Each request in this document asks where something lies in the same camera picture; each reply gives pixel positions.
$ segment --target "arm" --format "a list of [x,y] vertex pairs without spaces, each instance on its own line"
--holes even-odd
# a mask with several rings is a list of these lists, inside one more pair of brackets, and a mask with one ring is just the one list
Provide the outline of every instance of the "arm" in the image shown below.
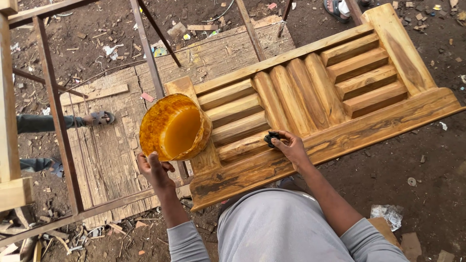
[[168,177],[167,171],[174,172],[175,168],[168,162],[160,163],[157,152],[151,153],[148,159],[149,162],[139,153],[137,165],[160,200],[167,224],[171,261],[210,261],[194,223],[178,200],[175,182]]
[[301,138],[287,131],[275,131],[281,142],[272,143],[291,161],[311,189],[327,222],[356,262],[407,261],[399,248],[390,244],[367,219],[358,213],[312,165]]

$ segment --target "metal frame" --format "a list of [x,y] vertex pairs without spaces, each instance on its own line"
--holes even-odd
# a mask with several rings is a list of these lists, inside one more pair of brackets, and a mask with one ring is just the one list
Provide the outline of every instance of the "metal frame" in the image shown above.
[[[75,165],[73,163],[73,158],[71,155],[68,134],[66,131],[66,127],[64,125],[64,118],[63,118],[62,106],[60,103],[59,92],[69,92],[71,94],[84,97],[84,100],[87,98],[87,95],[82,94],[80,92],[76,92],[74,90],[67,90],[65,87],[60,86],[55,82],[55,72],[53,69],[52,59],[50,56],[47,35],[45,32],[45,26],[43,23],[43,19],[45,19],[46,17],[52,16],[54,14],[59,14],[62,12],[70,11],[78,7],[83,7],[89,3],[93,3],[96,1],[97,0],[66,0],[63,2],[48,5],[45,7],[31,9],[25,12],[21,12],[20,14],[11,15],[8,17],[8,24],[9,24],[10,29],[17,28],[19,26],[34,22],[35,31],[37,34],[37,42],[39,46],[39,54],[41,57],[42,69],[44,72],[44,79],[22,72],[18,69],[13,69],[13,72],[19,76],[45,84],[47,86],[47,94],[50,100],[50,108],[51,108],[52,116],[54,119],[57,139],[59,141],[60,154],[63,159],[63,166],[65,169],[65,172],[67,174],[66,183],[67,183],[67,188],[69,191],[72,214],[61,217],[59,220],[54,221],[52,223],[45,224],[40,227],[36,227],[30,230],[27,230],[25,232],[12,235],[3,240],[0,240],[0,247],[26,239],[28,237],[32,237],[38,234],[45,233],[49,230],[59,228],[59,227],[68,225],[70,223],[77,222],[77,221],[92,217],[94,215],[101,214],[103,212],[107,212],[112,209],[122,207],[124,205],[128,205],[130,203],[143,200],[143,199],[146,199],[146,198],[149,198],[155,195],[152,189],[147,189],[147,190],[144,190],[144,191],[132,194],[132,195],[110,200],[106,203],[93,206],[89,209],[83,208],[81,193],[79,190],[79,185],[78,185],[78,181],[76,177]],[[348,3],[353,19],[356,22],[356,25],[360,25],[361,24],[361,18],[360,18],[361,10],[359,9],[359,6],[355,2],[355,0],[346,0],[346,1]],[[151,14],[149,13],[149,10],[145,6],[144,2],[142,0],[130,0],[130,2],[131,2],[134,16],[135,16],[137,28],[139,31],[139,36],[141,38],[141,42],[144,48],[144,52],[146,53],[147,64],[149,67],[149,71],[151,73],[152,81],[154,83],[156,95],[158,98],[164,97],[165,92],[164,92],[162,83],[160,81],[160,77],[158,75],[157,66],[156,66],[154,57],[152,55],[151,45],[149,43],[149,40],[147,39],[147,34],[144,28],[142,15],[139,12],[139,7],[141,7],[142,11],[144,12],[147,19],[149,20],[149,23],[155,29],[158,36],[162,39],[162,42],[165,44],[167,51],[172,56],[175,63],[179,67],[181,67],[181,64],[179,60],[177,59],[177,57],[175,56],[170,45],[166,41],[165,37],[163,36],[162,32],[158,28]],[[285,14],[283,16],[283,21],[286,21],[288,17],[288,13],[290,11],[292,2],[293,2],[292,0],[288,0],[286,3],[286,9],[285,9]],[[251,39],[251,43],[253,45],[257,58],[259,59],[259,61],[263,61],[266,59],[266,57],[265,57],[264,51],[262,50],[262,47],[260,46],[259,39],[257,38],[254,27],[249,19],[249,14],[247,13],[243,0],[236,0],[236,3],[238,5],[241,18],[246,26],[246,31],[249,35],[249,38]],[[282,23],[282,26],[279,30],[279,34],[278,34],[279,37],[281,36],[283,27],[284,27],[284,23]],[[190,177],[188,176],[185,163],[178,162],[177,165],[180,170],[181,179],[175,181],[176,186],[180,187],[180,186],[189,184],[191,180],[193,179],[193,176],[190,176]]]

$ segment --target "dark trousers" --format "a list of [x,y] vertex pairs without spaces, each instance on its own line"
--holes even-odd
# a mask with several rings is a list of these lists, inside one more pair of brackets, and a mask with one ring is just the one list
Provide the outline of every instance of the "dark trousers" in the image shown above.
[[[81,117],[64,116],[66,128],[82,127],[86,124]],[[36,115],[18,115],[16,116],[16,126],[18,134],[22,133],[38,133],[55,131],[54,119],[52,116],[36,116]],[[50,158],[41,159],[20,159],[21,170],[29,172],[38,172],[48,169],[52,160]]]

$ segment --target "gray sleeve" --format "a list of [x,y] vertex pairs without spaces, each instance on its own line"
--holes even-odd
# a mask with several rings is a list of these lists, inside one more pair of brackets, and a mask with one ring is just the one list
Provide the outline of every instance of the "gray sleeve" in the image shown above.
[[210,262],[206,247],[192,221],[167,229],[171,261]]
[[408,262],[403,252],[363,218],[340,239],[355,262]]

